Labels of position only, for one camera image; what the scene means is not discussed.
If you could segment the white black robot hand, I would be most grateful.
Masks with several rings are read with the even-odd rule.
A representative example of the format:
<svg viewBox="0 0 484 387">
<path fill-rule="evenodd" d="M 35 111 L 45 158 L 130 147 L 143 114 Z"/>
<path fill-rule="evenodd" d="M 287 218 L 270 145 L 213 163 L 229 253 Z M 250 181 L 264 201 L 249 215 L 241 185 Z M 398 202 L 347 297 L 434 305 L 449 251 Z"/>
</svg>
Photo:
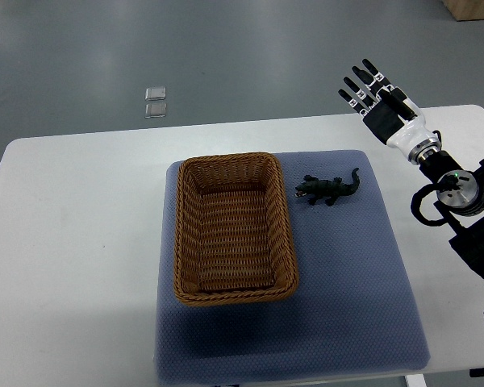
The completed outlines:
<svg viewBox="0 0 484 387">
<path fill-rule="evenodd" d="M 364 117 L 363 123 L 373 135 L 386 146 L 398 149 L 411 163 L 420 163 L 432 153 L 439 152 L 440 140 L 426 128 L 426 119 L 420 108 L 399 87 L 390 88 L 390 81 L 370 60 L 363 59 L 362 64 L 365 70 L 353 66 L 352 71 L 365 85 L 366 91 L 349 77 L 344 77 L 344 83 L 371 109 L 368 110 L 344 89 L 339 89 L 338 94 Z M 390 106 L 381 100 L 380 90 L 390 92 Z"/>
</svg>

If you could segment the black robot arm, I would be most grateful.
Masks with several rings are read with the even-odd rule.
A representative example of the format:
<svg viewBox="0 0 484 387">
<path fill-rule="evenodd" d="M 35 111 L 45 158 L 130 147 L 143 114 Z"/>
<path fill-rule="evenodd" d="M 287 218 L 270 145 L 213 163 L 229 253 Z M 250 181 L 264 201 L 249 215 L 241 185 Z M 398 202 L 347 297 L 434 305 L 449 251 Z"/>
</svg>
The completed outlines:
<svg viewBox="0 0 484 387">
<path fill-rule="evenodd" d="M 449 225 L 452 249 L 484 279 L 484 159 L 462 168 L 442 148 L 439 131 L 429 131 L 421 109 L 369 60 L 354 66 L 357 81 L 344 78 L 338 94 L 383 144 L 398 149 L 430 181 L 414 193 L 411 213 L 423 225 Z"/>
</svg>

